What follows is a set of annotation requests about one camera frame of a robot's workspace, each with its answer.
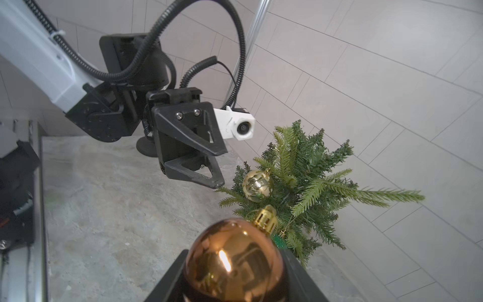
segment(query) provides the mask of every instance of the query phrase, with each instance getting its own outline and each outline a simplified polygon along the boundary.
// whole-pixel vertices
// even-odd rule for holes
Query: wire
[[[30,10],[34,13],[43,27],[47,30],[49,35],[53,32],[57,32],[57,28],[50,22],[50,20],[46,17],[40,7],[37,5],[35,0],[23,0],[24,3],[30,8]],[[161,14],[158,20],[154,23],[153,27],[143,39],[141,46],[138,49],[138,52],[134,56],[134,59],[129,64],[126,69],[122,70],[121,72],[101,72],[92,66],[90,66],[86,61],[84,61],[73,49],[72,47],[64,40],[61,35],[54,35],[53,39],[57,42],[60,48],[64,50],[64,52],[86,73],[90,74],[91,76],[98,78],[102,81],[109,81],[109,82],[122,82],[125,81],[133,76],[140,70],[142,64],[148,57],[152,45],[155,41],[159,38],[160,34],[164,31],[164,29],[168,26],[168,24],[186,7],[197,2],[199,0],[175,0],[167,9]],[[240,85],[242,84],[243,79],[243,72],[245,69],[245,37],[243,35],[243,25],[238,16],[235,7],[229,0],[212,0],[218,4],[220,4],[230,15],[233,23],[235,24],[235,28],[238,34],[238,41],[240,42],[240,64],[237,76],[237,82],[231,95],[226,102],[226,105],[231,105],[238,94],[238,90]]]
[[[236,85],[237,81],[235,81],[235,78],[233,77],[233,74],[231,73],[230,68],[228,68],[225,64],[223,64],[223,62],[217,61],[216,63],[220,64],[221,66],[223,66],[227,70],[227,72],[231,76],[231,79],[233,80],[233,83]],[[231,107],[232,108],[235,108],[235,104],[236,103],[237,103],[237,99],[235,99],[235,101],[233,102],[233,104],[231,105]]]
[[[180,88],[188,87],[189,81],[200,71],[217,63],[216,56],[206,58],[195,65],[193,65],[183,76],[180,83]]]

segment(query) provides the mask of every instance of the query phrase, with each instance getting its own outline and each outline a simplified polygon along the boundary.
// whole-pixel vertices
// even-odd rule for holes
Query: shiny bauble
[[[270,233],[239,218],[205,230],[186,257],[185,299],[195,301],[285,301],[284,263]]]
[[[243,192],[245,197],[253,202],[261,202],[273,191],[273,180],[269,170],[252,170],[243,179]]]

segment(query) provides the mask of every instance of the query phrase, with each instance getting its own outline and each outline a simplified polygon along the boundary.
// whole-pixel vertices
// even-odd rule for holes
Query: camera lens
[[[250,131],[250,123],[248,122],[243,122],[241,124],[238,125],[238,129],[237,129],[238,133],[241,134],[241,135],[245,135],[248,133],[248,131]]]

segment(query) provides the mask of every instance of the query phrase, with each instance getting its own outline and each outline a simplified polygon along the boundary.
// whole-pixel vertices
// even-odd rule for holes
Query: gray stone surface
[[[222,194],[168,179],[136,140],[43,139],[50,301],[142,302],[181,250],[232,216]],[[231,151],[217,159],[231,186],[242,161]],[[331,302],[364,301],[322,249],[308,273]]]

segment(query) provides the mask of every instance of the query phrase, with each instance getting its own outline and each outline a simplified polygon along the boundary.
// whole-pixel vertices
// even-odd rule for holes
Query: screw
[[[0,250],[9,248],[12,245],[10,240],[0,240]]]

